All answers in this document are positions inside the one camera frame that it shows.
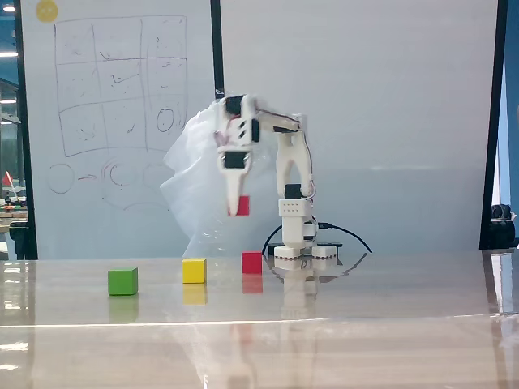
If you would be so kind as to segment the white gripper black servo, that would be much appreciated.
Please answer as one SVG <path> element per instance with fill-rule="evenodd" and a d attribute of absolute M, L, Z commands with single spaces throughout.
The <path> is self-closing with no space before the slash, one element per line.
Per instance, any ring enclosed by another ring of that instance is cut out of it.
<path fill-rule="evenodd" d="M 251 169 L 251 149 L 224 146 L 217 149 L 217 155 L 218 170 L 226 174 L 228 211 L 231 216 L 236 216 L 242 194 L 243 178 Z"/>

